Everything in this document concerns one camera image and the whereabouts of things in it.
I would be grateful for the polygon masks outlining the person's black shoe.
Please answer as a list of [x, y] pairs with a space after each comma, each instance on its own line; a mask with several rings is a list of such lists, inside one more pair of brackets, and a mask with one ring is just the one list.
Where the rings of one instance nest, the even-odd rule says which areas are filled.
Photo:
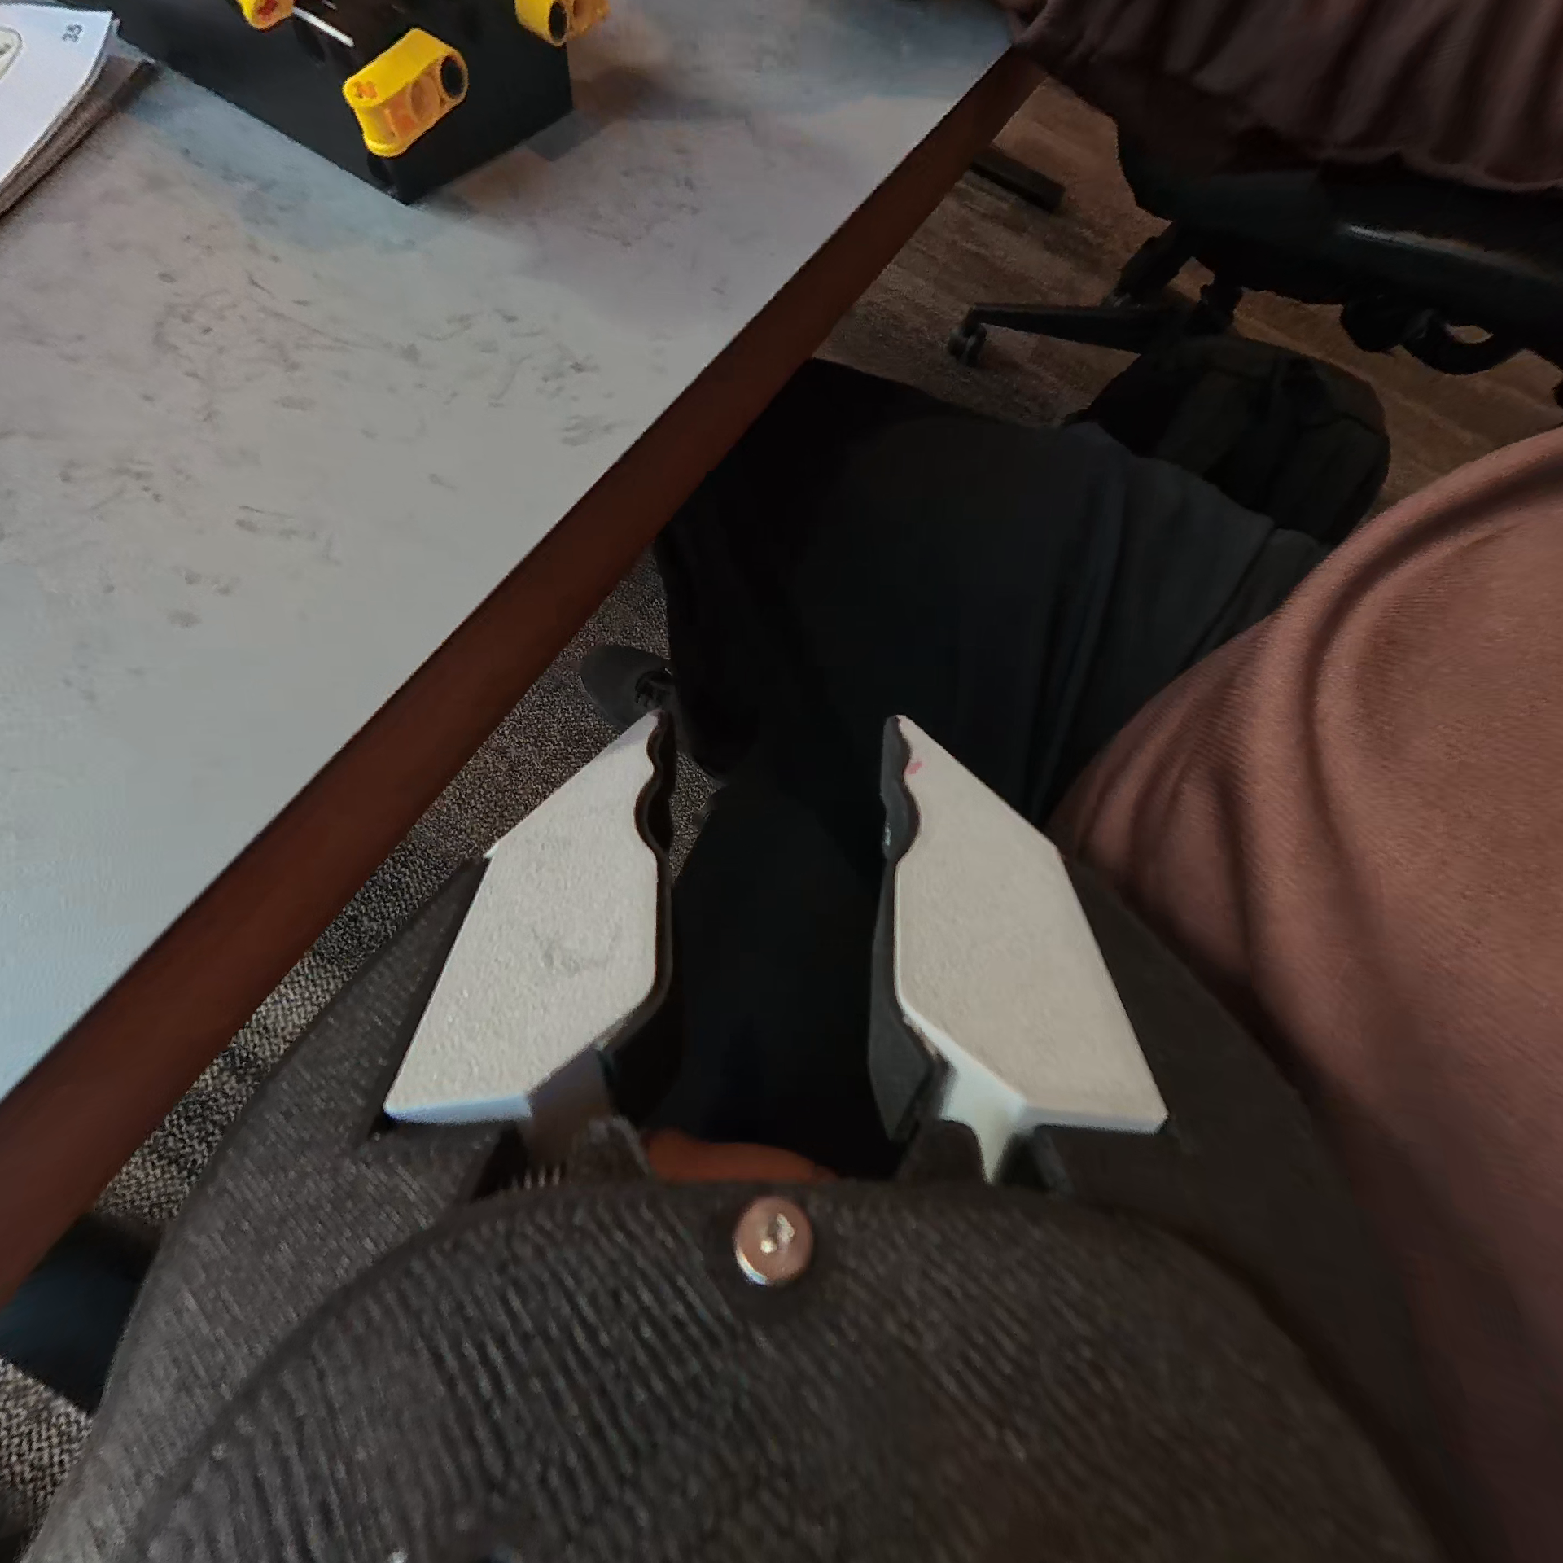
[[593, 709], [613, 732], [625, 732], [649, 714], [677, 712], [671, 667], [631, 644], [599, 644], [577, 667], [577, 677]]

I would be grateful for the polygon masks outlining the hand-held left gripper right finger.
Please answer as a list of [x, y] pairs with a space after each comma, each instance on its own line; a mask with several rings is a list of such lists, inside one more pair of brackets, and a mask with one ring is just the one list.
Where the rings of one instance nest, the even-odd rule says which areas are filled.
[[868, 1079], [889, 1141], [958, 1123], [995, 1180], [1037, 1127], [1160, 1132], [1062, 852], [908, 715], [883, 732], [883, 809]]

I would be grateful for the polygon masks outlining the person's right forearm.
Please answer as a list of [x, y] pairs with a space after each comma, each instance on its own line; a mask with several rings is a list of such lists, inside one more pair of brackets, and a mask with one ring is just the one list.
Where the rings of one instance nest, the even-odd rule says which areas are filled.
[[1007, 3], [1025, 49], [1188, 169], [1398, 163], [1561, 193], [1558, 3]]

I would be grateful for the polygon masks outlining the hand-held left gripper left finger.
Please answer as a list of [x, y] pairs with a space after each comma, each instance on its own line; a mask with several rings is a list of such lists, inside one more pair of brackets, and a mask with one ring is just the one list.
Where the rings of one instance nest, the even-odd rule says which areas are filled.
[[382, 1110], [407, 1124], [574, 1127], [608, 1052], [668, 991], [674, 726], [648, 714], [482, 857]]

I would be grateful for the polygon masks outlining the black backpack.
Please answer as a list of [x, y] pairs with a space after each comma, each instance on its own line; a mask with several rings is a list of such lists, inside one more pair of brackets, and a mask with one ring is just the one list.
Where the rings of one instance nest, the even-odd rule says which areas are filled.
[[1233, 335], [1151, 347], [1069, 424], [1096, 425], [1326, 550], [1376, 511], [1392, 463], [1370, 383]]

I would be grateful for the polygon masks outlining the instruction booklet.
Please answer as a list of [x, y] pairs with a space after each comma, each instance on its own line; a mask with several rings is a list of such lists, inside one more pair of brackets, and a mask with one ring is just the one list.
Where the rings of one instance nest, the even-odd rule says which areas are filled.
[[153, 62], [110, 9], [2, 5], [2, 215], [129, 102]]

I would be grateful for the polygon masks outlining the person's brown shirt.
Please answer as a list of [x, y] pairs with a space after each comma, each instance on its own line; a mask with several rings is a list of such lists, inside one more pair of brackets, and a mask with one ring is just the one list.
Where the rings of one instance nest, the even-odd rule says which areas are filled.
[[1561, 1559], [1561, 432], [1366, 523], [1062, 843], [1294, 1066], [1508, 1561]]

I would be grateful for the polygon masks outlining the black and yellow brick assembly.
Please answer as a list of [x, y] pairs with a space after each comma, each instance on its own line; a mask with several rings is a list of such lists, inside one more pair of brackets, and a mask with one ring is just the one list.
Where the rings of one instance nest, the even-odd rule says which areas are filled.
[[[574, 106], [569, 46], [519, 29], [514, 3], [111, 3], [142, 54], [283, 138], [411, 204], [512, 151]], [[398, 159], [369, 154], [341, 85], [423, 29], [467, 59], [469, 87]]]

